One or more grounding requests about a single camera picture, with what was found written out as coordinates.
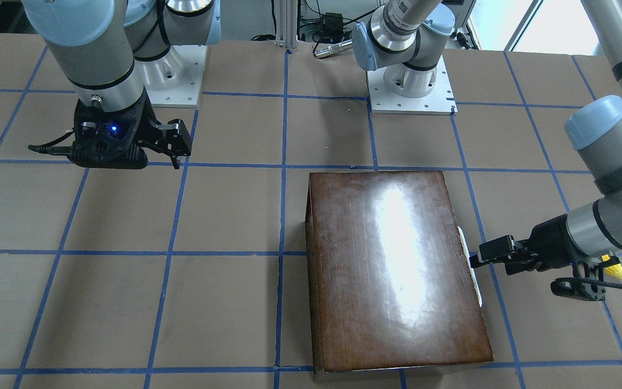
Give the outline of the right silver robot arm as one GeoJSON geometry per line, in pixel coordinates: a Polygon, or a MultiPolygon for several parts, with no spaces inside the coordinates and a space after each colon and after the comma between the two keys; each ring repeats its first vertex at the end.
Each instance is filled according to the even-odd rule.
{"type": "Polygon", "coordinates": [[[187,73],[178,46],[219,42],[219,1],[23,1],[28,22],[44,39],[77,94],[72,128],[32,152],[65,157],[93,169],[140,170],[146,150],[175,169],[192,153],[183,120],[161,123],[149,91],[187,73]]]}

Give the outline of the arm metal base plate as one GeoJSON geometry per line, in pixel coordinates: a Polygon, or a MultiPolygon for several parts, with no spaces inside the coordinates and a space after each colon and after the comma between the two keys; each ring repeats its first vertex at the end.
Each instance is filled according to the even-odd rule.
{"type": "Polygon", "coordinates": [[[207,46],[172,46],[159,59],[136,61],[149,99],[156,108],[197,108],[207,46]]]}
{"type": "Polygon", "coordinates": [[[366,72],[371,109],[382,114],[451,115],[458,112],[444,57],[417,71],[396,64],[366,72]]]}

